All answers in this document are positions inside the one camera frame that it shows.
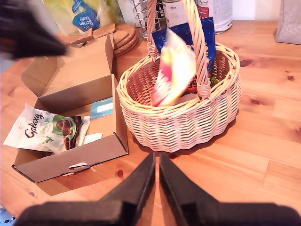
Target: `white paper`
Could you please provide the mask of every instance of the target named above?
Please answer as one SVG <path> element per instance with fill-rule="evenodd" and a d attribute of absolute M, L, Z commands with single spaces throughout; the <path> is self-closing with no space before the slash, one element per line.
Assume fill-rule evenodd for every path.
<path fill-rule="evenodd" d="M 110 110 L 110 109 L 113 109 L 113 103 L 98 106 L 97 107 L 97 113 L 104 112 L 104 111 L 107 111 L 107 110 Z"/>
<path fill-rule="evenodd" d="M 84 145 L 89 144 L 93 141 L 99 140 L 103 137 L 102 133 L 94 133 L 90 135 L 86 135 L 85 140 L 84 140 Z"/>

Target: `cardboard box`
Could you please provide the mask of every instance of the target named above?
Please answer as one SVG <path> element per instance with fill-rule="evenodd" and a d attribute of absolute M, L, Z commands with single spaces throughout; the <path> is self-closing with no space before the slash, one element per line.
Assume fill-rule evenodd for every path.
<path fill-rule="evenodd" d="M 68 56 L 38 57 L 22 74 L 37 95 L 34 108 L 64 116 L 91 114 L 91 104 L 113 96 L 113 114 L 93 119 L 87 135 L 103 138 L 60 154 L 18 149 L 13 168 L 38 183 L 128 154 L 127 129 L 111 74 L 113 47 L 109 36 L 72 48 Z"/>

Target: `basket handle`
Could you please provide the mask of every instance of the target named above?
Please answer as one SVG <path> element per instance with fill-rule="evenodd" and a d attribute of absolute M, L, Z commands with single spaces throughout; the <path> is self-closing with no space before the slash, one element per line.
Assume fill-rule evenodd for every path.
<path fill-rule="evenodd" d="M 211 88 L 210 81 L 208 78 L 207 71 L 207 56 L 206 56 L 206 46 L 205 46 L 205 37 L 202 29 L 202 23 L 198 15 L 198 8 L 194 0 L 181 0 L 184 10 L 187 15 L 193 46 L 194 53 L 196 56 L 196 82 L 198 96 L 201 100 L 210 97 Z M 156 30 L 155 28 L 155 18 L 156 18 L 156 4 L 157 0 L 148 0 L 147 2 L 147 49 L 151 57 L 156 57 L 159 55 L 154 40 L 152 38 L 152 32 Z"/>

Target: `wooden table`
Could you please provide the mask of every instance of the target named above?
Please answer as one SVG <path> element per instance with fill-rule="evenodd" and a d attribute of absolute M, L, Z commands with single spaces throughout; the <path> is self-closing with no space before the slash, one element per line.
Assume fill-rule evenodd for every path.
<path fill-rule="evenodd" d="M 229 31 L 216 36 L 242 61 L 239 114 L 223 134 L 170 157 L 220 201 L 275 202 L 301 213 L 301 46 L 276 43 L 276 27 L 276 22 L 235 21 Z M 114 61 L 114 73 L 120 76 L 145 54 L 146 44 L 140 42 Z M 34 105 L 36 100 L 20 79 L 27 64 L 21 60 L 1 75 L 1 144 L 25 102 Z M 26 207 L 45 201 L 98 200 L 151 152 L 130 133 L 128 143 L 128 156 L 39 184 L 11 168 L 16 149 L 1 145 L 1 204 L 19 217 Z M 158 165 L 156 170 L 156 184 L 139 225 L 174 225 L 158 183 Z"/>

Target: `tin can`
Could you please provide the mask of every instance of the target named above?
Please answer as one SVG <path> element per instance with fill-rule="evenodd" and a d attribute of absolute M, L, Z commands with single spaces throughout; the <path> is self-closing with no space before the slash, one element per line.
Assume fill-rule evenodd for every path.
<path fill-rule="evenodd" d="M 233 0 L 196 0 L 196 3 L 201 19 L 213 16 L 216 34 L 223 33 L 232 27 Z"/>
<path fill-rule="evenodd" d="M 180 0 L 162 0 L 162 3 L 168 27 L 188 22 L 184 7 Z"/>

